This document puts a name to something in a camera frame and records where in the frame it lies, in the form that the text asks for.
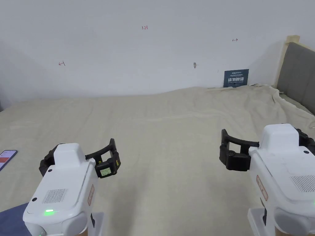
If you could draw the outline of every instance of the phone screen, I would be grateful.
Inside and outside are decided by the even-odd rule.
[[[0,154],[0,170],[15,156],[17,150],[4,150]]]

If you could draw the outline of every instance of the small display screen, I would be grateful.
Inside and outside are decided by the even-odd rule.
[[[0,154],[0,169],[16,154],[16,150],[5,150]]]

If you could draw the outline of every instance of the beige bedsheet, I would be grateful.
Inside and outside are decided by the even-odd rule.
[[[315,138],[315,117],[268,86],[19,103],[0,113],[0,150],[19,151],[0,171],[0,211],[30,200],[56,144],[88,154],[115,138],[122,165],[99,180],[94,205],[106,235],[253,235],[247,210],[261,203],[248,172],[220,163],[221,129],[259,141],[276,123]]]

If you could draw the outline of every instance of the dark blue sign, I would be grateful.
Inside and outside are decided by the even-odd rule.
[[[245,70],[226,70],[224,72],[224,83],[223,87],[240,87],[247,85],[248,71]]]

